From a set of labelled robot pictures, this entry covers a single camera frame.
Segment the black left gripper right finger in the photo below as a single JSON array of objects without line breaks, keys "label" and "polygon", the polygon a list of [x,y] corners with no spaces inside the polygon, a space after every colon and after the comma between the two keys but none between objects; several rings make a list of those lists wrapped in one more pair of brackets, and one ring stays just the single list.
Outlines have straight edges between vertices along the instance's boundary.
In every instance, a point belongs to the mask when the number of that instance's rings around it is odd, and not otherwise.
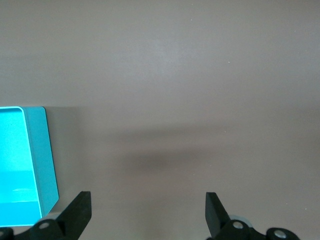
[{"label": "black left gripper right finger", "polygon": [[210,232],[210,240],[298,240],[292,231],[272,227],[265,234],[255,230],[240,219],[232,219],[218,195],[207,192],[205,196],[205,220]]}]

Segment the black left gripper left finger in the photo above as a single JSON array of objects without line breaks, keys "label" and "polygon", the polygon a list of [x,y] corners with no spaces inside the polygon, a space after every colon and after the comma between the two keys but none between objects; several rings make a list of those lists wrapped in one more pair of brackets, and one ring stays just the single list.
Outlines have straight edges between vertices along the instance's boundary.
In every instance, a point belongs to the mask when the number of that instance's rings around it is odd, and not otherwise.
[{"label": "black left gripper left finger", "polygon": [[91,217],[91,192],[81,191],[56,219],[41,220],[19,234],[14,234],[11,227],[1,227],[0,238],[2,240],[77,240]]}]

